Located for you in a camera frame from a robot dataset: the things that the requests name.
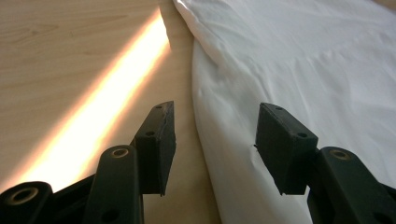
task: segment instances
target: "white fabric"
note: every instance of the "white fabric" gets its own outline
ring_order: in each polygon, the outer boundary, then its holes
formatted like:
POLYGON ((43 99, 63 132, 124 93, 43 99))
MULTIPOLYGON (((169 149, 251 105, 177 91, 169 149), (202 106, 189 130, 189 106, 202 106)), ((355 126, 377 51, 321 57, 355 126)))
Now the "white fabric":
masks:
POLYGON ((197 42, 197 129, 223 223, 309 223, 253 146, 260 102, 396 187, 396 16, 368 0, 175 0, 197 42))

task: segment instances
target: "black plastic part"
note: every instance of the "black plastic part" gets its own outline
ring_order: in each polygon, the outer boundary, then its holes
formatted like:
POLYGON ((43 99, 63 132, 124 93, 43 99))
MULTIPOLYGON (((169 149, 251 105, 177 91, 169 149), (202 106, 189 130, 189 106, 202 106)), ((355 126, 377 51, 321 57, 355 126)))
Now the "black plastic part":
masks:
POLYGON ((131 146, 139 154, 140 192, 164 195, 176 151, 173 102, 151 109, 131 146))
POLYGON ((1 224, 51 223, 52 209, 52 189, 44 182, 22 183, 0 195, 1 224))
POLYGON ((327 194, 318 196, 312 190, 308 194, 309 213, 315 224, 332 224, 334 220, 334 209, 327 194))
POLYGON ((325 147, 315 167, 332 202, 334 223, 396 223, 396 203, 355 154, 325 147))
POLYGON ((384 187, 390 197, 392 197, 393 201, 396 202, 396 189, 393 189, 390 186, 384 184, 382 184, 382 187, 384 187))
POLYGON ((82 223, 143 223, 134 147, 111 147, 102 154, 82 223))
POLYGON ((256 147, 279 192, 304 194, 318 138, 284 108, 260 104, 256 147))
POLYGON ((56 224, 81 223, 94 175, 54 193, 56 224))

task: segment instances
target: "wrinkled fabric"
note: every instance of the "wrinkled fabric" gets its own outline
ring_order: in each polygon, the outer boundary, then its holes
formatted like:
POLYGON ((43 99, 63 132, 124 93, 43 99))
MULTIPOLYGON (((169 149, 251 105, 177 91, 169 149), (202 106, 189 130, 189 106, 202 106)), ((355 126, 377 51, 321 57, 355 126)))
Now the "wrinkled fabric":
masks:
POLYGON ((396 187, 396 16, 371 1, 175 0, 195 36, 197 129, 223 223, 309 223, 253 146, 259 105, 396 187))

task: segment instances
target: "wooden surface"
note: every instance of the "wooden surface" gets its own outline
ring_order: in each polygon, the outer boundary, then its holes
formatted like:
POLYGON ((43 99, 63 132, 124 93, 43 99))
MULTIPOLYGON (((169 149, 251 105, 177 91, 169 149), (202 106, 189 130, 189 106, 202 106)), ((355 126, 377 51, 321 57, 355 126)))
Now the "wooden surface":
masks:
POLYGON ((391 10, 396 10, 396 0, 375 0, 375 2, 391 10))
POLYGON ((220 223, 191 103, 192 36, 171 0, 0 2, 0 190, 54 190, 173 100, 177 153, 146 223, 220 223))

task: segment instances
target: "screw hole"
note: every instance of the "screw hole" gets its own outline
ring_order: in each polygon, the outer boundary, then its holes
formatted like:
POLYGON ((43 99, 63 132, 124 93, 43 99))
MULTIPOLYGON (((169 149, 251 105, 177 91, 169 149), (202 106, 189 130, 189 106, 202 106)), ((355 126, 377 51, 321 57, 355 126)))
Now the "screw hole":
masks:
POLYGON ((306 135, 306 133, 297 133, 297 135, 299 135, 300 137, 307 137, 308 135, 306 135))
POLYGON ((147 136, 152 136, 152 135, 154 135, 155 134, 155 132, 146 132, 146 135, 147 136))
POLYGON ((38 193, 38 188, 20 189, 13 193, 8 199, 9 205, 19 205, 31 201, 38 193))
POLYGON ((109 223, 117 220, 119 218, 120 212, 117 210, 109 210, 102 215, 102 221, 109 223))
POLYGON ((126 156, 128 153, 129 151, 126 148, 117 148, 111 152, 111 156, 114 158, 121 158, 126 156))
POLYGON ((343 160, 343 161, 350 160, 350 156, 341 150, 332 149, 332 150, 330 150, 330 154, 332 154, 335 158, 337 158, 339 160, 343 160))
POLYGON ((385 214, 382 213, 374 213, 374 218, 375 220, 377 220, 379 223, 383 223, 383 224, 392 224, 392 219, 390 219, 390 217, 388 217, 385 214))

